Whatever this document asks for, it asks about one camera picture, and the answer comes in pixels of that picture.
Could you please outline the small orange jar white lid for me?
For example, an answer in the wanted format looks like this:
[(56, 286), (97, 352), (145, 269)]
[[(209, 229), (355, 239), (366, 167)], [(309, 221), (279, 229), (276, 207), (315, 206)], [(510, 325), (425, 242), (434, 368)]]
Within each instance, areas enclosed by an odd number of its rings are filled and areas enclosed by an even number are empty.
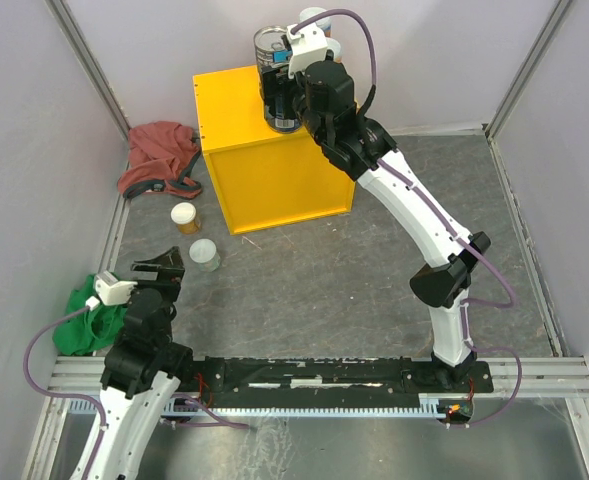
[(194, 234), (201, 228), (197, 209), (190, 202), (176, 204), (170, 212), (170, 217), (182, 234)]

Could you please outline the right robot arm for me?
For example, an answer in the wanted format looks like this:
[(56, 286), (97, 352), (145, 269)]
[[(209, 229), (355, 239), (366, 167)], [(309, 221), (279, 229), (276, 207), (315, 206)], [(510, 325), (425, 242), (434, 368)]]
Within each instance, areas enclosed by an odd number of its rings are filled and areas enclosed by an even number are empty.
[(258, 72), (267, 113), (298, 121), (330, 164), (379, 200), (418, 246), (425, 264), (410, 288), (429, 309), (432, 356), (438, 361), (433, 379), (443, 390), (457, 390), (468, 381), (475, 358), (460, 309), (489, 237), (460, 225), (426, 191), (394, 138), (357, 105), (354, 81), (342, 64), (317, 61), (294, 75), (286, 64)]

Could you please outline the blue soup can front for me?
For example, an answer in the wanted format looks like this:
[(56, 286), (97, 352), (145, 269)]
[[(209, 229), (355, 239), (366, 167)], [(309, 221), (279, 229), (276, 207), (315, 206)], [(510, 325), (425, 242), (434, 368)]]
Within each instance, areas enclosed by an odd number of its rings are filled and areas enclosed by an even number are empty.
[(284, 69), (265, 68), (260, 73), (264, 118), (279, 133), (293, 133), (301, 128), (296, 112), (300, 90)]

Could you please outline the orange snack can with spoon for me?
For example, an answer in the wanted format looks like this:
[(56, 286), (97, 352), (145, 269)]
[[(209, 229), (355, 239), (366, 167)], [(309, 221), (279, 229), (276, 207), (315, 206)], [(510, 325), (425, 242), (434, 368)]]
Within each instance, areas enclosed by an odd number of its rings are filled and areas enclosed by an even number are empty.
[(326, 50), (326, 54), (325, 54), (325, 59), (332, 60), (333, 62), (336, 62), (336, 63), (341, 63), (342, 62), (342, 46), (341, 46), (340, 42), (331, 38), (331, 37), (327, 37), (326, 42), (327, 42), (327, 50)]

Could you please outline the blue soup can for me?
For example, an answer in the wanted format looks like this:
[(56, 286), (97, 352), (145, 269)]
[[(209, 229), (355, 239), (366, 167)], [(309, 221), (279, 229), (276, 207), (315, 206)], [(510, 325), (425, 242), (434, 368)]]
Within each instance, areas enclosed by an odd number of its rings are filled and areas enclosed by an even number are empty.
[(286, 28), (263, 27), (254, 34), (253, 41), (258, 70), (273, 69), (286, 75), (292, 55)]
[(300, 90), (284, 69), (265, 68), (260, 73), (264, 118), (279, 133), (293, 133), (301, 128), (296, 112)]

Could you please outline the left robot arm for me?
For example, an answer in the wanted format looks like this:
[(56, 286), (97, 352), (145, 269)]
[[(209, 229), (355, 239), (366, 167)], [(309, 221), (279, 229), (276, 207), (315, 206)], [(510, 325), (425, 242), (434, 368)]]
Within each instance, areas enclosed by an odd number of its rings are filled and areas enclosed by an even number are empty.
[(94, 281), (93, 304), (124, 306), (123, 326), (104, 357), (97, 413), (73, 479), (134, 479), (163, 409), (195, 378), (193, 351), (173, 341), (172, 321), (185, 266), (173, 246), (134, 272), (153, 279), (119, 280), (108, 271)]

